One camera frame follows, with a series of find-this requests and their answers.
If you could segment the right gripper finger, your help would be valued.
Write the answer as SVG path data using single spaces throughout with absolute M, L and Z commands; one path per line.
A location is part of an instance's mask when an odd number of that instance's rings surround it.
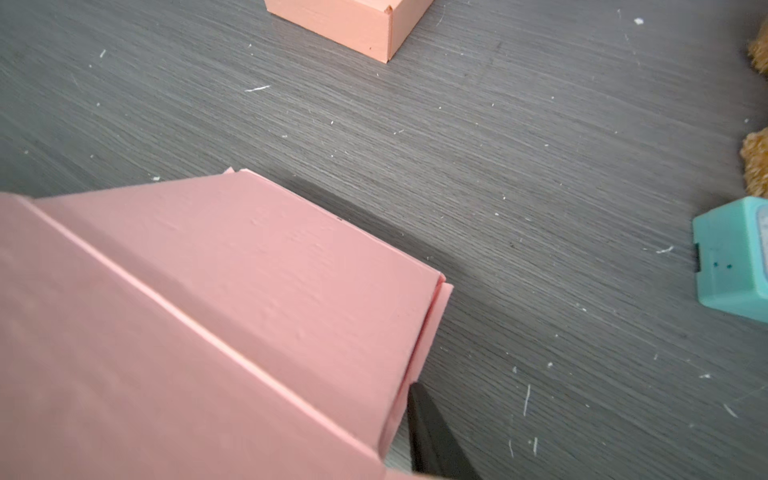
M 420 383 L 409 387 L 407 421 L 411 468 L 415 473 L 445 479 L 481 479 Z

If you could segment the pink cardboard box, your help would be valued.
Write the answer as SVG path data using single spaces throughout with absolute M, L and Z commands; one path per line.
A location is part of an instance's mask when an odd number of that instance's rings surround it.
M 1 197 L 5 479 L 394 479 L 452 286 L 246 169 Z

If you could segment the orange cardboard box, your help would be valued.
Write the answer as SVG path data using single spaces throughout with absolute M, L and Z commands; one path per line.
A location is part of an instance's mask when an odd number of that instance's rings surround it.
M 388 63 L 432 0 L 266 0 L 269 13 Z

